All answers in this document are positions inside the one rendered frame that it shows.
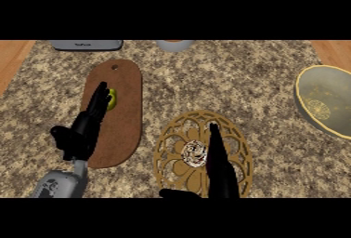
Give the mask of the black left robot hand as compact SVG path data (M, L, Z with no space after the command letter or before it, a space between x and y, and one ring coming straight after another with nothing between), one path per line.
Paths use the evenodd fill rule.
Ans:
M87 109L79 113L71 127L55 126L51 129L56 148L64 151L67 161L87 161L93 155L110 101L108 83L102 82L92 95Z

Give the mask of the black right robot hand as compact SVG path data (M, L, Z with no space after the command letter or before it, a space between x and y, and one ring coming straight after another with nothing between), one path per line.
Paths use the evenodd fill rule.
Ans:
M210 178L208 197L239 199L236 171L228 160L223 136L216 124L210 125L210 143L207 148L205 173Z

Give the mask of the tan cut-out flower placemat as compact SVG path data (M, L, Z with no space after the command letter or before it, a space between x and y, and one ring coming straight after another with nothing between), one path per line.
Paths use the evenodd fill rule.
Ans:
M220 128L228 160L236 171L241 197L245 198L253 186L253 153L244 133L233 122L223 115L207 110L179 115L163 130L154 151L157 183L161 189L179 189L195 192L202 197L208 196L210 179L205 165L191 167L182 158L182 150L192 140L201 141L208 148L211 124Z

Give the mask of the grey bowl with yellow rim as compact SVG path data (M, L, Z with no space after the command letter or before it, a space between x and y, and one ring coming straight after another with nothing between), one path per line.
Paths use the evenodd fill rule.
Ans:
M307 67L295 81L294 98L307 122L351 140L351 72L331 65Z

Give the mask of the brown wooden cutting board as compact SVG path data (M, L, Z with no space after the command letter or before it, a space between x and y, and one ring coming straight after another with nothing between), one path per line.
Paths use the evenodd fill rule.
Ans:
M138 64L129 59L111 59L89 73L81 110L89 106L93 92L102 82L117 90L117 105L108 111L101 126L90 168L120 165L135 153L143 130L143 76Z

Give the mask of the yellow-green fruit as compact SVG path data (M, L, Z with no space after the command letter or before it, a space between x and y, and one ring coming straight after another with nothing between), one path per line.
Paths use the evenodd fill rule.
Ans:
M111 99L108 103L108 111L111 111L117 105L117 90L114 88L110 89Z

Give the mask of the grey flat appliance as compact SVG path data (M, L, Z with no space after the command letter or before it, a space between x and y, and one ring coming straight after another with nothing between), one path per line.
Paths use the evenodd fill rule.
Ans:
M56 50L64 51L114 51L123 47L123 40L51 40Z

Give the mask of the pale grey round container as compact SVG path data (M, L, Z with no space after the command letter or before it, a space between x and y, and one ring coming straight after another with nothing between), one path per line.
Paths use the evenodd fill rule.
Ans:
M169 52L182 52L183 50L189 49L192 44L194 44L192 40L182 40L182 41L158 40L157 41L158 47L164 51L169 51Z

